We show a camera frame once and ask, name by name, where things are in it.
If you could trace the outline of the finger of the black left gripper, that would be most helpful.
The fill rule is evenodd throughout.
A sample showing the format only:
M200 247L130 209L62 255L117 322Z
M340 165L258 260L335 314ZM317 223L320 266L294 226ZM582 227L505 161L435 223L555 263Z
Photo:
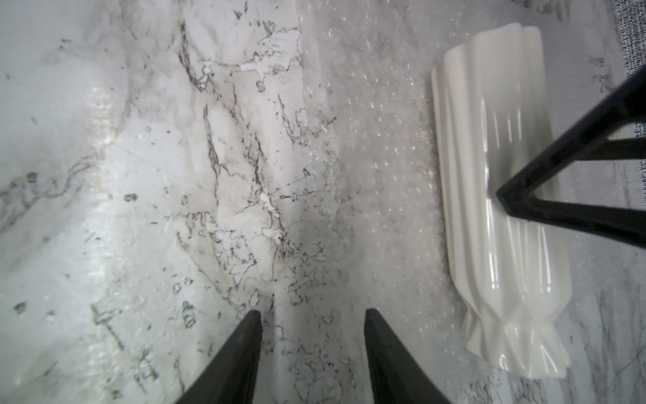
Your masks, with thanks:
M538 193L556 182L566 188L592 189L609 163L643 160L644 138L614 140L611 136L644 121L645 69L641 67L497 190L504 210L519 219L644 247L644 210L565 202Z

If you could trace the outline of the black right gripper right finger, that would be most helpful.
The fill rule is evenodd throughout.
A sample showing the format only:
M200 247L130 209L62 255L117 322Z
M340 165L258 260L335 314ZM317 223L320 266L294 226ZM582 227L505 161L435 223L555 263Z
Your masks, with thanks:
M366 311L363 333L376 404L448 402L378 310Z

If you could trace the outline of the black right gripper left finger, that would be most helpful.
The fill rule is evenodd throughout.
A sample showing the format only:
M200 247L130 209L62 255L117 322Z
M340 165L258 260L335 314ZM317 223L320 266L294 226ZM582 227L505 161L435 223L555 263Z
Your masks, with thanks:
M251 403L262 348L262 316L251 310L178 402Z

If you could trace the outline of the white ribbed vase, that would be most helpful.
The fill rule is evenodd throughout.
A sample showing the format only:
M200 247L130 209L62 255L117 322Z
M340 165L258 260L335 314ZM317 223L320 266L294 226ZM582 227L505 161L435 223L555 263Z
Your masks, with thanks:
M524 378L563 378L571 360L555 323L572 296L568 242L508 215L497 197L553 139L540 30L513 23L448 50L432 100L466 347Z

